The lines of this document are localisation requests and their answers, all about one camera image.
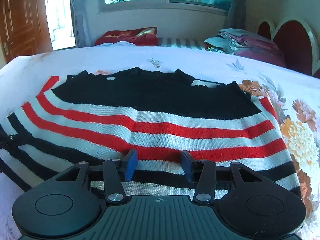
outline striped mattress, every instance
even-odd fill
[[[158,38],[157,46],[205,50],[205,43],[203,41],[189,40],[189,39]]]

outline doorway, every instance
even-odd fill
[[[70,0],[45,0],[53,50],[75,47]]]

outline circular pad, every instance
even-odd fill
[[[279,199],[268,195],[251,197],[248,199],[246,205],[247,209],[252,213],[265,217],[275,216],[283,209],[283,204]]]
[[[36,202],[38,212],[48,216],[61,215],[73,206],[71,198],[65,195],[51,194],[41,197]]]
[[[62,238],[92,225],[101,212],[99,199],[90,191],[46,182],[21,195],[12,215],[23,234],[38,238]]]
[[[300,198],[279,185],[246,182],[222,197],[218,213],[238,234],[273,239],[285,238],[301,227],[306,208]]]

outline door handle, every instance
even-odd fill
[[[3,43],[4,52],[6,55],[9,55],[9,48],[7,42]]]

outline red headboard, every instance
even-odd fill
[[[313,75],[319,61],[319,48],[316,38],[307,23],[301,20],[287,19],[274,28],[269,20],[261,22],[257,33],[271,39],[284,54],[289,69]]]

